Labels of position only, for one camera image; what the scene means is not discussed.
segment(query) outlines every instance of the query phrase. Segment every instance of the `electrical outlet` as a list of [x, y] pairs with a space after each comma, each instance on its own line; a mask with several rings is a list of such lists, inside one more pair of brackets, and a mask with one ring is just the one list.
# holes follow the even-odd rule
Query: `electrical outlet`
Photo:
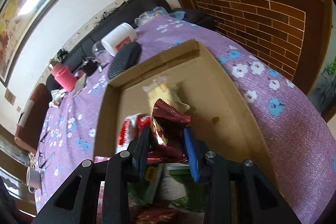
[[16, 97], [14, 96], [13, 93], [11, 93], [11, 92], [9, 91], [9, 89], [6, 89], [5, 99], [6, 99], [6, 100], [13, 106]]

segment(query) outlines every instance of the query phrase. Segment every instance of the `mug handle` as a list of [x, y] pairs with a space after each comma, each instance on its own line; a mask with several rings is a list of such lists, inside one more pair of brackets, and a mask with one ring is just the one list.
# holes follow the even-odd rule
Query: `mug handle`
[[29, 191], [30, 193], [34, 194], [35, 191], [36, 191], [36, 189], [35, 189], [34, 187], [32, 187], [32, 186], [28, 186], [28, 191]]

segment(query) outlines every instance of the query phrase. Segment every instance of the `black sofa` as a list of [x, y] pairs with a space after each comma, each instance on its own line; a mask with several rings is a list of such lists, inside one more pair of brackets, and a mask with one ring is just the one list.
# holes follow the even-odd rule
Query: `black sofa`
[[[88, 35], [86, 35], [65, 57], [63, 64], [67, 65], [71, 72], [75, 72], [82, 64], [85, 57], [92, 56], [92, 46], [95, 42], [100, 41], [111, 30], [123, 22], [127, 22], [134, 29], [137, 25], [134, 20], [145, 11], [151, 11], [155, 7], [162, 6], [168, 13], [175, 11], [184, 11], [184, 21], [194, 23], [198, 26], [214, 30], [211, 17], [207, 16], [201, 10], [171, 9], [166, 0], [129, 0], [124, 2], [120, 7], [115, 9], [107, 18], [99, 22]], [[49, 75], [46, 82], [49, 91], [60, 88], [60, 85], [54, 79], [54, 76]]]

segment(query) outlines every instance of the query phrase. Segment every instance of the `blue gripper pad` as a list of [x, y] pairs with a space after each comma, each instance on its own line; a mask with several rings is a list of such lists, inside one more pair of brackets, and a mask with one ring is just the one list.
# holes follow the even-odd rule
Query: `blue gripper pad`
[[192, 143], [190, 141], [190, 136], [188, 132], [188, 128], [186, 127], [183, 131], [183, 136], [184, 136], [184, 145], [185, 149], [188, 155], [188, 161], [189, 161], [189, 168], [190, 168], [190, 173], [191, 176], [194, 179], [194, 182], [198, 182], [200, 175], [198, 173], [198, 162], [196, 159], [196, 154], [194, 151], [194, 148], [192, 146]]

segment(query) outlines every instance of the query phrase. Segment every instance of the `pink container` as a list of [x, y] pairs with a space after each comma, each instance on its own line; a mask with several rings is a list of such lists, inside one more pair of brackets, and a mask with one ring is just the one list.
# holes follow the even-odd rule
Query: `pink container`
[[56, 74], [62, 69], [64, 68], [64, 65], [62, 63], [56, 63], [56, 65], [53, 67], [53, 69], [51, 70], [51, 74], [55, 77]]
[[55, 76], [55, 80], [68, 92], [75, 88], [77, 82], [71, 71], [68, 70], [68, 66], [61, 68]]

